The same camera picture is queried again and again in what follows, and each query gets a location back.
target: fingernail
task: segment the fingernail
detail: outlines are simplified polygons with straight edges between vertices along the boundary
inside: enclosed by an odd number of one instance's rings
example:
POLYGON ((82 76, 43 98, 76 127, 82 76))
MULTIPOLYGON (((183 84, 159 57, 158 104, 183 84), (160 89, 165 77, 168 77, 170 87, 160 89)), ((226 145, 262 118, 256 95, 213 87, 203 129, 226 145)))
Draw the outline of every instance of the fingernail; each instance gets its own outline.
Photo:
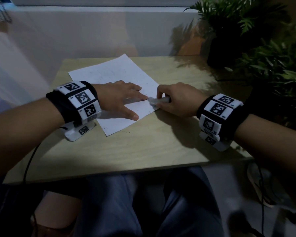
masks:
POLYGON ((139 116, 137 114, 132 117, 133 121, 137 121, 138 119, 139 119, 139 116))

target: paper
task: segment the paper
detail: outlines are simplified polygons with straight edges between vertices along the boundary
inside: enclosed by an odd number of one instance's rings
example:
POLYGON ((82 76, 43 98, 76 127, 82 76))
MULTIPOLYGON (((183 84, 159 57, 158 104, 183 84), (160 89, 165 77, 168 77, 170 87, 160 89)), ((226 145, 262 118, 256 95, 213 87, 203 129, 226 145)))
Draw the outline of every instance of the paper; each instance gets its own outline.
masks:
MULTIPOLYGON (((132 82, 142 87, 140 91, 142 94, 153 98, 157 95, 158 83, 143 72, 126 54, 108 62, 71 71, 69 75, 72 80, 85 80, 91 84, 105 84, 119 80, 123 80, 126 83, 132 82)), ((134 103, 131 103, 132 100, 128 100, 128 102, 125 106, 136 112, 139 120, 158 109, 155 106, 151 106, 148 100, 134 103)), ((97 120, 106 136, 112 135, 135 123, 133 120, 120 118, 118 115, 106 111, 102 111, 101 116, 97 120)))

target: desk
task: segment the desk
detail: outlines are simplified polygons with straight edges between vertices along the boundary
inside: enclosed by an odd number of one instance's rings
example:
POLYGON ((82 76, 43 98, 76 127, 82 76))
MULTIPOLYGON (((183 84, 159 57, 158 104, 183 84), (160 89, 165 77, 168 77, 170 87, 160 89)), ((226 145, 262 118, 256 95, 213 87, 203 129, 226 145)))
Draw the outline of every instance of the desk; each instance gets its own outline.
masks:
MULTIPOLYGON (((66 59, 51 88, 71 81, 68 71, 111 59, 66 59)), ((214 77, 217 73, 200 56, 131 59, 159 84, 181 81, 209 95, 222 92, 240 100, 250 93, 249 87, 241 87, 234 82, 217 82, 214 77)), ((162 110, 108 137, 98 124, 75 142, 67 141, 57 130, 38 148, 27 181, 44 182, 95 173, 195 165, 250 156, 234 142, 232 148, 218 152, 198 136, 199 132, 197 118, 179 118, 162 110)), ((32 151, 8 172, 4 183, 21 182, 31 154, 32 151)))

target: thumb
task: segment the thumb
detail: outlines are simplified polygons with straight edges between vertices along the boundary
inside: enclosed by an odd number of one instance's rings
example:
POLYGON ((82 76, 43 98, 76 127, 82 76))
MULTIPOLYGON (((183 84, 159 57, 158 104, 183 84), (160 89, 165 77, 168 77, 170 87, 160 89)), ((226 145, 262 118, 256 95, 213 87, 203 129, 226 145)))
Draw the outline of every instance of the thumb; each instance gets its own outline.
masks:
POLYGON ((171 103, 160 102, 160 103, 156 104, 156 107, 160 108, 161 110, 170 112, 172 114, 174 113, 173 105, 171 103))
POLYGON ((128 109, 126 106, 122 106, 120 109, 121 114, 125 116, 127 119, 131 119, 133 121, 137 121, 139 116, 132 110, 128 109))

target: foliage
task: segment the foliage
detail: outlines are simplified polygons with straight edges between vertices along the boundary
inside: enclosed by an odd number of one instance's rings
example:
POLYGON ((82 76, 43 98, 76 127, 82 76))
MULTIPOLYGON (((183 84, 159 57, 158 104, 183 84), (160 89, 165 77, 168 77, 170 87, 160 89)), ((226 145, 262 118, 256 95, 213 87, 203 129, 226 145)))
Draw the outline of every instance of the foliage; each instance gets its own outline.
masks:
POLYGON ((249 55, 243 53, 235 70, 245 74, 248 84, 269 87, 278 97, 274 103, 279 110, 277 114, 290 126, 296 124, 296 25, 284 25, 284 34, 278 40, 270 40, 249 55))
POLYGON ((269 38, 269 24, 286 18, 286 6, 271 5, 270 0, 200 0, 190 9, 198 10, 217 37, 240 38, 253 33, 269 38))

